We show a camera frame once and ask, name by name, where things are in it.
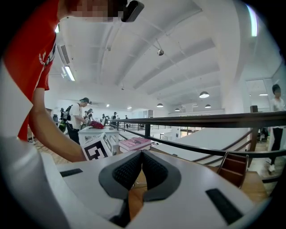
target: pink book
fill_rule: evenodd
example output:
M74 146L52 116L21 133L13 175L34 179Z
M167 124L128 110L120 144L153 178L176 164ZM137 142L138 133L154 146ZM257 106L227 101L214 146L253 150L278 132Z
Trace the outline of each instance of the pink book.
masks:
M131 138L119 142L119 146L127 151L143 148L151 144L151 140L145 138Z

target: fluorescent light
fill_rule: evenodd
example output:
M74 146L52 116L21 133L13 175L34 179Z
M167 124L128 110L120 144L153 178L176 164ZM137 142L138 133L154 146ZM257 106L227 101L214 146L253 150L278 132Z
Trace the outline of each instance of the fluorescent light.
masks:
M203 91L200 93L200 98L208 98L210 96L210 94L208 94L206 91Z
M57 25L57 27L55 28L55 32L59 33L59 24Z
M71 81L75 81L75 78L72 75L71 69L69 66L64 66L64 69L66 70L66 73L68 74L68 76L70 77Z
M250 15L250 21L251 21L251 35L253 37L257 36L257 19L256 19L256 14L254 12L254 10L246 5L249 11L249 15Z

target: red shirt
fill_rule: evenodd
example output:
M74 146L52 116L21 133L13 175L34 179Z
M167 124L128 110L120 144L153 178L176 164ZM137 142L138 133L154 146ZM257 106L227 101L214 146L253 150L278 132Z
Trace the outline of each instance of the red shirt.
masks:
M14 36L3 56L4 64L22 93L32 101L36 88L49 90L48 73L55 57L55 28L59 0L39 6ZM29 115L18 137L27 140Z

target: lamp shade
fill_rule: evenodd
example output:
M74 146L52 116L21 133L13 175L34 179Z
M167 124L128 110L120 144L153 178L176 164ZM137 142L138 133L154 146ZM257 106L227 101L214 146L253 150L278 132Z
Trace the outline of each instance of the lamp shade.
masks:
M201 93L200 93L200 98L208 98L210 96L210 94L208 94L206 91L202 91Z

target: red bag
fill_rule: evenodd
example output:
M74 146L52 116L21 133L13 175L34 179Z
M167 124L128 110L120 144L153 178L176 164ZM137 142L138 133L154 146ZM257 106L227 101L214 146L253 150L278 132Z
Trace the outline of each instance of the red bag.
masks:
M96 121L91 121L89 126L91 126L94 129L103 129L104 128L104 126L101 123L96 122Z

